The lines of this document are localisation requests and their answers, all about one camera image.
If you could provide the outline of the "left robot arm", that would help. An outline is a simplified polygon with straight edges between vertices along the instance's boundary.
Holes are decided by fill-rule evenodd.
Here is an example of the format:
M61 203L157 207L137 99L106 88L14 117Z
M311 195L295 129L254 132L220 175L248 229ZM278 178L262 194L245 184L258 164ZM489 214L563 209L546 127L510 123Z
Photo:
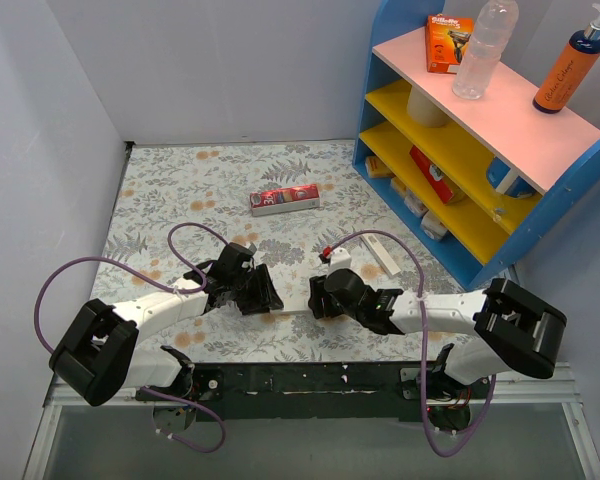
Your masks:
M53 349L49 366L89 405L100 406L123 388L183 399L194 389L194 363L171 346L140 349L141 342L187 318L229 303L241 314L281 310L268 268L236 243L202 262L174 284L135 300L85 303Z

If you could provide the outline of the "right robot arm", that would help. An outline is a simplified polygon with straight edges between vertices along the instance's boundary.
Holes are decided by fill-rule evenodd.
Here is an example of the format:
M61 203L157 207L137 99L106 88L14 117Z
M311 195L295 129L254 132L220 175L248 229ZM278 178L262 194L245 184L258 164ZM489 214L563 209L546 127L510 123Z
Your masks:
M496 278L484 290L418 298L401 289L365 284L350 269L314 276L308 307L317 319L345 315L378 335L417 331L464 334L448 344L417 381L430 397L455 397L475 382L508 371L553 376L566 316L518 284Z

